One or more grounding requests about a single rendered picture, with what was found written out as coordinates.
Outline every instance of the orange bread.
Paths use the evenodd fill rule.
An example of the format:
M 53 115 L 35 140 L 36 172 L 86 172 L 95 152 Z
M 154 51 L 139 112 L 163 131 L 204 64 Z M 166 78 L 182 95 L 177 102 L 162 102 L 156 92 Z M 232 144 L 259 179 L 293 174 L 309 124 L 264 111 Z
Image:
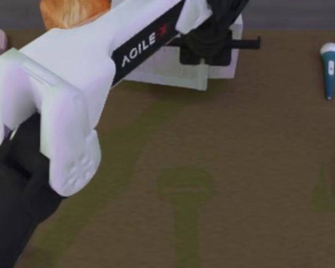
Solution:
M 111 8 L 110 0 L 41 0 L 46 29 L 73 28 L 86 24 Z

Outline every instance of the white box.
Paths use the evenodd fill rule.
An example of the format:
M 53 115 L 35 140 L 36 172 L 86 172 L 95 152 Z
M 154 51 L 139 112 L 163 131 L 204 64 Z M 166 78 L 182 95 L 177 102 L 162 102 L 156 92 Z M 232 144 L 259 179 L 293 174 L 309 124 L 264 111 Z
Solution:
M 243 33 L 242 15 L 231 25 L 232 38 L 240 40 Z M 232 79 L 235 77 L 239 49 L 232 50 L 231 64 L 226 67 L 181 65 L 178 47 L 162 47 L 141 64 L 125 80 L 170 85 L 196 90 L 206 90 L 208 79 Z

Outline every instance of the table surface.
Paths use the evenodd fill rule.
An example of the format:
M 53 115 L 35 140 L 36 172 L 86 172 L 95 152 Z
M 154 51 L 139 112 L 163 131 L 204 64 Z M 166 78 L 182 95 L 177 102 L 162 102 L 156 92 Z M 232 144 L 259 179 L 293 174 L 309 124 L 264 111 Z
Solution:
M 20 47 L 40 32 L 8 34 Z M 18 267 L 335 267 L 335 99 L 319 56 L 335 31 L 257 35 L 262 49 L 206 92 L 114 88 L 97 175 Z

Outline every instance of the white plastic casing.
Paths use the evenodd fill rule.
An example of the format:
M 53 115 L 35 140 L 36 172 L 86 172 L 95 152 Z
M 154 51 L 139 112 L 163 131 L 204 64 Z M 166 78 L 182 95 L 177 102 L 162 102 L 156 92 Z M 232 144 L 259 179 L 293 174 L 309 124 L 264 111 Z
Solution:
M 95 128 L 116 72 L 112 51 L 180 1 L 124 0 L 91 23 L 52 29 L 2 54 L 0 144 L 6 128 L 39 111 L 50 186 L 64 197 L 83 189 L 101 161 Z M 204 2 L 186 0 L 176 29 L 187 32 L 210 16 Z

